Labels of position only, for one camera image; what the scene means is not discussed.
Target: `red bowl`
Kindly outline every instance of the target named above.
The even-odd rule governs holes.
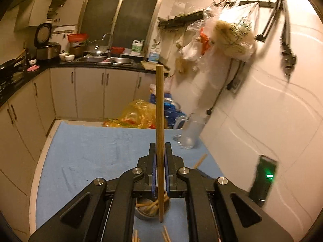
[[[122,54],[124,50],[125,50],[124,47],[116,47],[116,46],[111,47],[111,53],[114,53],[114,54]]]
[[[67,35],[67,39],[69,43],[72,42],[83,42],[88,38],[86,33],[76,33],[76,34],[69,34]]]

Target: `kitchen sink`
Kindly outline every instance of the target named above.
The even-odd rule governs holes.
[[[92,63],[107,63],[115,65],[135,65],[133,59],[129,58],[109,58],[106,56],[83,56],[80,57],[74,62],[92,62]]]
[[[107,57],[105,57],[105,56],[83,56],[83,57],[80,57],[80,58],[74,60],[74,62],[99,63],[99,62],[102,62],[102,61],[104,61],[106,59],[107,59]]]

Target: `faucet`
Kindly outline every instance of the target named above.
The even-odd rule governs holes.
[[[106,35],[109,35],[109,41],[108,41],[108,57],[110,58],[111,57],[111,47],[112,47],[113,37],[112,37],[111,33],[106,33],[105,35],[102,36],[102,40],[105,39],[105,36]]]

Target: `window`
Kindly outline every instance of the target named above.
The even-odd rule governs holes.
[[[113,46],[131,48],[133,40],[145,40],[157,0],[88,0],[81,33],[91,41],[112,33]]]

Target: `rice cooker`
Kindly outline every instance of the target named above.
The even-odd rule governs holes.
[[[61,45],[59,43],[49,42],[52,25],[50,23],[42,23],[37,27],[34,39],[37,60],[47,60],[59,57]]]

